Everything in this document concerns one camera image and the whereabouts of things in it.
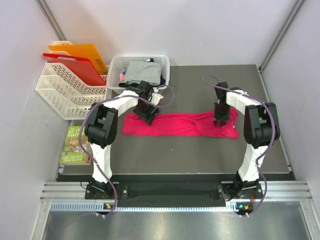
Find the pink t shirt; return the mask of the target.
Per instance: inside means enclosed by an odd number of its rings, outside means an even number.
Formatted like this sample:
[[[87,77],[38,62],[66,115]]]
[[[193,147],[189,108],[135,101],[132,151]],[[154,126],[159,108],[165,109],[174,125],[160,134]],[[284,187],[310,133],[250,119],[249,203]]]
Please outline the pink t shirt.
[[[124,117],[122,133],[144,137],[214,137],[238,139],[236,129],[238,112],[231,108],[229,121],[225,125],[215,126],[214,111],[201,113],[160,113],[151,125],[145,123],[134,113]]]

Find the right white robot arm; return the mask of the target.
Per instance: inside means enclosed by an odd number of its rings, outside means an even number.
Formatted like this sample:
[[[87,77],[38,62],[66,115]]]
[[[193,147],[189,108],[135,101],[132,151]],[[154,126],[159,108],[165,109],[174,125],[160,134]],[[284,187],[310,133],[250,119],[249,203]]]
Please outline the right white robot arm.
[[[221,128],[231,121],[231,108],[243,114],[243,136],[247,143],[241,167],[233,180],[233,192],[245,198],[257,188],[259,170],[266,151],[280,137],[277,107],[263,102],[240,88],[229,88],[226,82],[214,86],[217,103],[214,104],[214,125]]]

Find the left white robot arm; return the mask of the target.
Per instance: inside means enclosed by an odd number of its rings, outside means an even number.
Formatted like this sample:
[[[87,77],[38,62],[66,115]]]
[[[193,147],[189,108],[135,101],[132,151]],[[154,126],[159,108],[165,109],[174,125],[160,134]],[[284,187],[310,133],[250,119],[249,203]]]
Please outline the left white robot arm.
[[[92,105],[93,111],[87,116],[84,127],[94,160],[89,184],[102,198],[109,198],[114,191],[109,182],[113,175],[111,146],[117,136],[119,116],[133,108],[138,119],[150,126],[160,112],[157,105],[162,98],[148,82],[142,81],[137,87],[126,88],[117,97]]]

